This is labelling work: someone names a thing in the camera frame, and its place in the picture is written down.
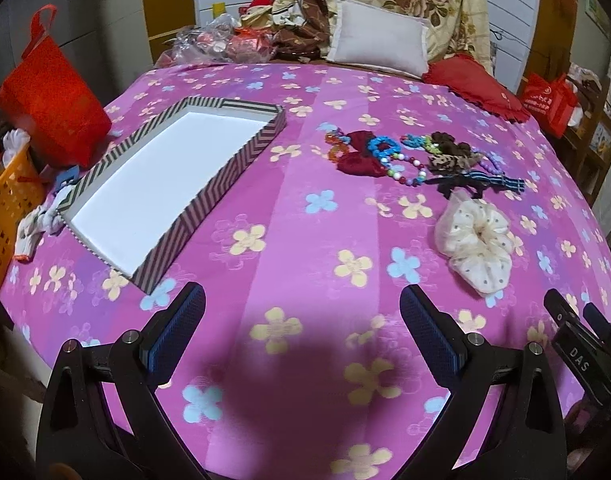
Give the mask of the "cream dotted scrunchie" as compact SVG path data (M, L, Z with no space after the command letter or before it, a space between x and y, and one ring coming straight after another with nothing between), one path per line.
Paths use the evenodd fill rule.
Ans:
M508 233L508 220L493 204L458 190L435 223L435 246L451 270L486 297L511 278L514 245Z

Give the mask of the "navy striped ribbon bow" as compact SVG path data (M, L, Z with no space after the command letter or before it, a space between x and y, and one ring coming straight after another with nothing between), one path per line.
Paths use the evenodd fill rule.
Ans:
M445 198L450 198L456 188L465 188L475 200L480 200L489 188L494 192L511 191L516 194L526 191L525 180L507 177L505 174L487 174L478 170L434 177L427 180L427 183L435 185Z

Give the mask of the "wooden shelf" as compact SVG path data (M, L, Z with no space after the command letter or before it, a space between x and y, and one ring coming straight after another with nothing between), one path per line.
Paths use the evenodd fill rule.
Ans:
M578 99L575 125L555 142L555 152L590 206L596 202L611 166L611 104L608 76L571 64L566 84Z

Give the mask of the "red bag on shelf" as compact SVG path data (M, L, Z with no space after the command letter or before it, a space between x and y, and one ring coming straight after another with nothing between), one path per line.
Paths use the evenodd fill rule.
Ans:
M540 129L555 139L563 137L578 105L578 98L565 74L546 81L538 74L531 73L521 91L520 101Z

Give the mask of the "white work glove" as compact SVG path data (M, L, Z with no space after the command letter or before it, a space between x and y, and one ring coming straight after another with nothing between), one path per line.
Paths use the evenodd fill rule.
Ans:
M38 205L20 221L14 243L14 258L17 261L31 261L44 235L54 236L61 232L64 223L58 214L58 207L56 200Z

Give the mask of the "pink floral bed sheet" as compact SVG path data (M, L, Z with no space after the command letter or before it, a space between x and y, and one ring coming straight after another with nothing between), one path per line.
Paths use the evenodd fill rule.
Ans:
M535 122L511 124L443 87L340 67L173 67L140 76L107 108L122 140L185 98L284 107L287 125L194 233L151 294L71 234L8 272L0 298L40 356L63 341L114 341L183 285L206 315L159 400L206 469L233 479L388 479L447 400L400 311L421 286L465 332L548 344L543 298L593 302L611 322L611 255L590 207ZM511 281L482 297L433 245L447 202L432 186L351 177L326 133L450 133L491 156L522 194L488 192L514 245Z

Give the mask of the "striped white tray box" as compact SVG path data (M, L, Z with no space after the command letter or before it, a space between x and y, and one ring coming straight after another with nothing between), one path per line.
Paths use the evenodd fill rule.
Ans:
M186 96L90 168L59 216L90 252L149 294L285 125L276 104Z

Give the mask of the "orange plastic basket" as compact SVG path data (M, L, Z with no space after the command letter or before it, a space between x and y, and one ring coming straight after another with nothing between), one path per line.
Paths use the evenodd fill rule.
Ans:
M43 203L45 196L31 147L25 144L9 165L0 170L0 286L14 256L19 223Z

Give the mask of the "red heart pillow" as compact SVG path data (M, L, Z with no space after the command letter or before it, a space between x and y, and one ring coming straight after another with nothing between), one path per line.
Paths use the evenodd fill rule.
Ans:
M425 84L445 86L468 103L507 122L527 122L531 117L517 96L470 54L458 52L450 58L430 63L421 79Z

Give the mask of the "blue hair claw clip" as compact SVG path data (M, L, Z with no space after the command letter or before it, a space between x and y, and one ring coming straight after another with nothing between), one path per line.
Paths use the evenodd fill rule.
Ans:
M62 188L77 184L80 177L81 169L78 165L60 171L55 177L54 186L52 187L52 194L57 195Z

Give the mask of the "red gift bag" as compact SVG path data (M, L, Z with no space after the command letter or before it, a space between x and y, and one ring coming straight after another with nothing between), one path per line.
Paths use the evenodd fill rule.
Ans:
M94 165L111 122L85 80L50 36L57 7L32 16L20 64L0 85L0 108L25 130L50 166Z

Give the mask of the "white cushion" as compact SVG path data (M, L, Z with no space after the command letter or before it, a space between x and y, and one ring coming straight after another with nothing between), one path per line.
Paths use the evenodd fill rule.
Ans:
M328 62L421 78L427 73L426 20L355 0L336 0Z

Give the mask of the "santa plush toy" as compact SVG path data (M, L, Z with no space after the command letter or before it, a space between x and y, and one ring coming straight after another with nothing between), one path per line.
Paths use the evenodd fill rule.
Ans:
M272 28L273 4L274 0L252 0L247 6L240 6L241 26L253 29Z

